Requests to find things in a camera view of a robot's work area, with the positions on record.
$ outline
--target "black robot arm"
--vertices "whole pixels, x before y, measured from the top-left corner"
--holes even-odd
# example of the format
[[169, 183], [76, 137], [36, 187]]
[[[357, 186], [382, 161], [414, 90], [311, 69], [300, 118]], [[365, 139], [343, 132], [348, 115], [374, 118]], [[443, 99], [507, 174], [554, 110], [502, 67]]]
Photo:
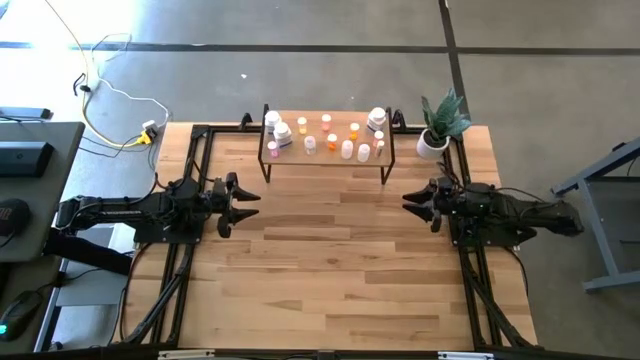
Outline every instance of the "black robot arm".
[[202, 191], [198, 183], [186, 178], [170, 184], [162, 192], [142, 198], [79, 196], [60, 203], [56, 227], [75, 233], [97, 224], [125, 223], [136, 230], [169, 239], [190, 232], [213, 214], [218, 218], [220, 236], [231, 235], [230, 225], [258, 213], [254, 209], [236, 209], [237, 201], [256, 201], [260, 197], [240, 188], [236, 173], [226, 181], [213, 181], [213, 189]]
[[571, 204], [562, 200], [520, 200], [484, 183], [461, 188], [447, 177], [430, 179], [423, 190], [406, 194], [403, 199], [412, 202], [403, 205], [406, 210], [432, 222], [432, 231], [440, 229], [442, 215], [454, 216], [460, 219], [467, 235], [485, 239], [485, 245], [518, 245], [536, 235], [534, 228], [565, 236], [583, 231], [578, 212]]

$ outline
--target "white plant pot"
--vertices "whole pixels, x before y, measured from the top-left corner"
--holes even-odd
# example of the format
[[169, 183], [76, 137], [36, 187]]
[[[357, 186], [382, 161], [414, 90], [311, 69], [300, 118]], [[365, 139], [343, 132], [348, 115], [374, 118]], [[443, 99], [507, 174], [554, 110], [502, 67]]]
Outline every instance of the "white plant pot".
[[442, 153], [447, 149], [447, 146], [449, 146], [450, 136], [447, 136], [447, 140], [445, 141], [445, 144], [442, 145], [442, 147], [434, 148], [429, 146], [429, 144], [424, 141], [424, 135], [427, 133], [427, 130], [428, 129], [424, 129], [422, 134], [420, 134], [418, 145], [416, 145], [416, 150], [418, 151], [418, 155], [420, 155], [420, 157], [423, 159], [438, 160], [442, 157]]

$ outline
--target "concrete floor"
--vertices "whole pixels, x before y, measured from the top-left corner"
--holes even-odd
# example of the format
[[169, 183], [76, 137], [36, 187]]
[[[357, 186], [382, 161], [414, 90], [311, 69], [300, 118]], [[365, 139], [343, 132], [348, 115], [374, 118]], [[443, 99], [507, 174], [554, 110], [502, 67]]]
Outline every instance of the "concrete floor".
[[[125, 31], [133, 33], [134, 41], [160, 43], [445, 45], [437, 0], [53, 3], [83, 42]], [[458, 46], [640, 47], [640, 2], [635, 0], [449, 4]], [[45, 27], [36, 23], [47, 24], [47, 30], [38, 30]], [[57, 120], [78, 120], [79, 101], [71, 83], [83, 71], [82, 61], [78, 52], [61, 47], [70, 38], [43, 3], [14, 2], [0, 20], [0, 41], [38, 45], [0, 50], [0, 103], [48, 107]], [[637, 137], [638, 60], [461, 56], [471, 118], [491, 128], [503, 185], [550, 199], [550, 186]], [[244, 112], [257, 117], [269, 102], [274, 108], [301, 109], [389, 105], [419, 123], [420, 95], [437, 99], [452, 86], [445, 54], [129, 52], [109, 62], [103, 72], [132, 95], [162, 101], [173, 110], [175, 121], [238, 121]], [[150, 104], [131, 103], [105, 89], [96, 93], [89, 109], [96, 126], [117, 141], [162, 115]], [[106, 159], [81, 152], [65, 196], [142, 194], [152, 177], [146, 156], [127, 153]], [[575, 195], [568, 199], [581, 206]], [[605, 274], [593, 234], [586, 229], [572, 239], [541, 231], [522, 246], [539, 342], [553, 350], [638, 357], [640, 287], [594, 295], [582, 291], [582, 281]], [[108, 311], [63, 313], [56, 339], [77, 346], [96, 344], [92, 329], [107, 321]]]

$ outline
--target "yellow cable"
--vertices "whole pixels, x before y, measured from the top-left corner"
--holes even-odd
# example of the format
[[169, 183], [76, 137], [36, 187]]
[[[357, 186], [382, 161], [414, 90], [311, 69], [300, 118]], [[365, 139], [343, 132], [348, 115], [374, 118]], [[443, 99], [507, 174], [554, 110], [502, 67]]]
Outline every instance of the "yellow cable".
[[[67, 31], [69, 32], [69, 34], [71, 35], [71, 37], [73, 38], [73, 41], [76, 42], [76, 45], [78, 46], [78, 50], [80, 50], [80, 54], [82, 54], [82, 59], [84, 60], [84, 68], [85, 68], [85, 84], [89, 84], [89, 61], [87, 60], [87, 56], [84, 53], [84, 50], [82, 49], [82, 45], [80, 45], [80, 41], [78, 41], [78, 38], [76, 37], [76, 35], [73, 33], [73, 31], [71, 31], [71, 28], [69, 28], [69, 25], [67, 25], [67, 23], [64, 21], [64, 19], [62, 19], [62, 16], [60, 16], [60, 14], [58, 14], [58, 12], [56, 11], [56, 9], [53, 7], [53, 5], [51, 5], [51, 3], [49, 2], [49, 0], [44, 0], [44, 2], [47, 3], [47, 5], [49, 5], [49, 8], [51, 8], [51, 11], [53, 11], [53, 13], [58, 17], [58, 19], [60, 20], [60, 22], [62, 23], [62, 25], [64, 25], [65, 28], [67, 28]], [[105, 143], [113, 146], [113, 147], [117, 147], [117, 148], [128, 148], [128, 147], [132, 147], [132, 146], [136, 146], [136, 145], [140, 145], [142, 144], [142, 142], [136, 141], [133, 142], [131, 144], [118, 144], [115, 143], [111, 140], [109, 140], [106, 136], [102, 135], [94, 126], [93, 124], [91, 124], [91, 122], [89, 121], [89, 119], [87, 118], [87, 105], [89, 103], [87, 102], [87, 93], [82, 91], [82, 105], [81, 105], [81, 112], [82, 112], [82, 119], [85, 125], [87, 125], [87, 127], [89, 128], [89, 130], [91, 130], [100, 140], [104, 141]]]

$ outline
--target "wooden tabletop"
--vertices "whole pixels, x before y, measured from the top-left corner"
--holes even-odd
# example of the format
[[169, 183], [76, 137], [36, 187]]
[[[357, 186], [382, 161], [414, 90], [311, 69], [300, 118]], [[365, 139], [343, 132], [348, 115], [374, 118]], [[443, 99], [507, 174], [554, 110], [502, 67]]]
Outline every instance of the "wooden tabletop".
[[[162, 183], [181, 176], [191, 126], [168, 125], [157, 166]], [[402, 194], [440, 175], [435, 163], [416, 156], [416, 141], [395, 136], [396, 165], [385, 186], [375, 168], [321, 166], [281, 167], [278, 181], [266, 184], [258, 135], [216, 135], [210, 176], [237, 172], [243, 188], [262, 196], [237, 207], [260, 214], [229, 239], [216, 233], [215, 217], [206, 224], [180, 347], [472, 349], [460, 261], [447, 227], [432, 234], [401, 208]], [[488, 128], [471, 127], [465, 146], [472, 178], [499, 186]], [[166, 252], [167, 245], [154, 244], [134, 271], [127, 333], [158, 296]], [[535, 343], [518, 263], [498, 248], [487, 248], [487, 260], [497, 303]], [[486, 312], [478, 312], [489, 339]]]
[[[375, 148], [373, 147], [373, 132], [367, 129], [367, 118], [369, 113], [355, 111], [278, 111], [282, 121], [289, 125], [293, 142], [280, 149], [277, 158], [271, 157], [267, 144], [274, 141], [273, 134], [264, 135], [262, 144], [262, 162], [272, 165], [333, 165], [333, 166], [360, 166], [360, 167], [384, 167], [391, 164], [391, 139], [390, 139], [390, 121], [385, 122], [384, 143], [385, 146], [379, 157], [374, 156]], [[331, 115], [331, 129], [328, 132], [322, 130], [322, 115]], [[298, 133], [298, 118], [307, 119], [307, 133]], [[343, 159], [340, 155], [342, 142], [349, 139], [349, 125], [357, 123], [360, 125], [357, 140], [353, 141], [353, 156], [350, 159]], [[337, 149], [330, 151], [327, 143], [327, 136], [335, 134], [338, 137]], [[313, 136], [316, 139], [316, 153], [307, 155], [304, 149], [304, 138]], [[369, 159], [365, 162], [357, 160], [358, 147], [361, 144], [367, 144], [370, 148]]]

